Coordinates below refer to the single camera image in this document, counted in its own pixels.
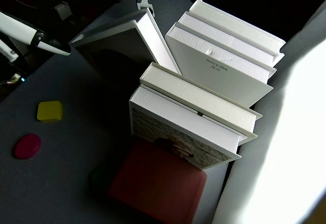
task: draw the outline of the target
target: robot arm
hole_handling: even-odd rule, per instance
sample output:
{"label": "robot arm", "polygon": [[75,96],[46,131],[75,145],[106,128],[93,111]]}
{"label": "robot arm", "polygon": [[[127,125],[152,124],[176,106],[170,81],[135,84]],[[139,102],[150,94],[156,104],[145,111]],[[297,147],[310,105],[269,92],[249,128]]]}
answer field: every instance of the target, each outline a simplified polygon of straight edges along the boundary
{"label": "robot arm", "polygon": [[70,55],[71,47],[56,39],[48,38],[41,30],[0,12],[0,32],[24,44],[35,46],[53,53]]}

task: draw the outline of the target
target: picture on book cover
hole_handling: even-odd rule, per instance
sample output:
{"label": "picture on book cover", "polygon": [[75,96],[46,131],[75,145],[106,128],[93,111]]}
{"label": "picture on book cover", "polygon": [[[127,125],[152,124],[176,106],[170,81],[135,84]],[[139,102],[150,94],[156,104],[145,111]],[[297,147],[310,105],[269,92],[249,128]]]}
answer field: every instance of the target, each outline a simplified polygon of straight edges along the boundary
{"label": "picture on book cover", "polygon": [[230,159],[228,155],[135,108],[132,108],[132,128],[133,136],[155,143],[200,169]]}

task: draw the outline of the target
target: white book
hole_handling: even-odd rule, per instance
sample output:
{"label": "white book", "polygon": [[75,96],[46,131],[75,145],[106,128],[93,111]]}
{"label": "white book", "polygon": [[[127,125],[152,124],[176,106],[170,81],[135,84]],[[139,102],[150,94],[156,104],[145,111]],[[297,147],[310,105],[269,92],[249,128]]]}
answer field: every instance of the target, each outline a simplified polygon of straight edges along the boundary
{"label": "white book", "polygon": [[181,74],[250,107],[269,93],[269,71],[174,24],[165,36]]}
{"label": "white book", "polygon": [[273,55],[272,67],[284,56],[280,53],[281,47],[285,44],[284,40],[212,5],[197,0],[190,7],[189,12],[219,30]]}
{"label": "white book", "polygon": [[103,49],[110,49],[126,55],[136,63],[156,62],[180,73],[148,8],[85,32],[74,39],[71,45],[87,60],[91,60]]}
{"label": "white book", "polygon": [[154,143],[200,169],[241,158],[236,154],[238,134],[144,86],[131,96],[129,109],[133,137]]}
{"label": "white book", "polygon": [[180,17],[177,26],[268,70],[269,77],[276,72],[273,67],[273,55],[193,17],[190,12],[186,11]]}
{"label": "white book", "polygon": [[260,113],[214,93],[184,76],[151,63],[141,76],[140,83],[241,135],[240,145],[257,137],[253,131],[256,120],[262,117]]}

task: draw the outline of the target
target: gray table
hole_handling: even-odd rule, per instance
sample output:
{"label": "gray table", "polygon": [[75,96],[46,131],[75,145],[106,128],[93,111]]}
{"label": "gray table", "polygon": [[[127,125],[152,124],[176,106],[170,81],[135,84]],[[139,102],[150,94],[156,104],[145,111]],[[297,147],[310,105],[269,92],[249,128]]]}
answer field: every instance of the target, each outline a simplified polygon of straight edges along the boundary
{"label": "gray table", "polygon": [[[149,2],[163,35],[192,4]],[[135,0],[123,0],[87,29],[135,10]],[[121,73],[121,79],[128,81],[128,75]],[[76,50],[68,57],[54,55],[10,94],[0,104],[0,223],[139,223],[96,202],[87,191],[90,171],[127,145],[130,95],[130,87],[105,82]],[[38,103],[48,100],[61,100],[61,121],[36,120]],[[42,138],[40,151],[28,160],[15,159],[13,147],[27,133]],[[211,222],[226,169],[227,164],[206,170],[194,223]]]}

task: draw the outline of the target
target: red oval object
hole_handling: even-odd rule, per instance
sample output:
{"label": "red oval object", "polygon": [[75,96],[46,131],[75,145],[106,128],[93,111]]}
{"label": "red oval object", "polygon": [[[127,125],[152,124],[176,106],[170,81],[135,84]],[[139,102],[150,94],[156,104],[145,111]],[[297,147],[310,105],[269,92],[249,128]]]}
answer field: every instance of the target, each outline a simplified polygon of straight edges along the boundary
{"label": "red oval object", "polygon": [[35,134],[28,134],[16,144],[14,155],[18,159],[29,159],[39,151],[40,146],[41,138]]}

